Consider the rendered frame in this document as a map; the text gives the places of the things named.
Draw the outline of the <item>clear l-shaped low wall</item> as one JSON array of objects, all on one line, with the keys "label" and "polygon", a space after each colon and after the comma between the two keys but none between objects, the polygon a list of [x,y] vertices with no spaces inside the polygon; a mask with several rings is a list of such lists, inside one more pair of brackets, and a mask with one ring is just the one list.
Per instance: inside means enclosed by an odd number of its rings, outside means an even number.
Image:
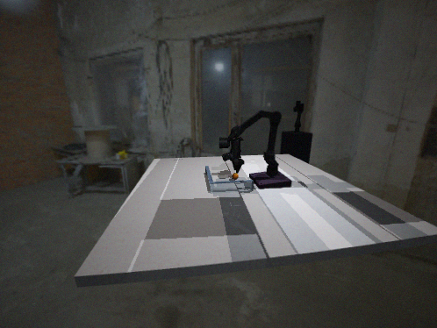
[{"label": "clear l-shaped low wall", "polygon": [[227,181],[227,182],[214,182],[211,178],[211,172],[208,166],[205,166],[206,172],[209,178],[210,184],[216,184],[216,183],[233,183],[233,182],[253,182],[253,190],[254,190],[254,181],[253,180],[244,180],[244,181]]},{"label": "clear l-shaped low wall", "polygon": [[206,169],[205,169],[205,175],[206,175],[208,187],[210,190],[210,194],[253,191],[253,182],[233,182],[233,183],[210,184]]}]

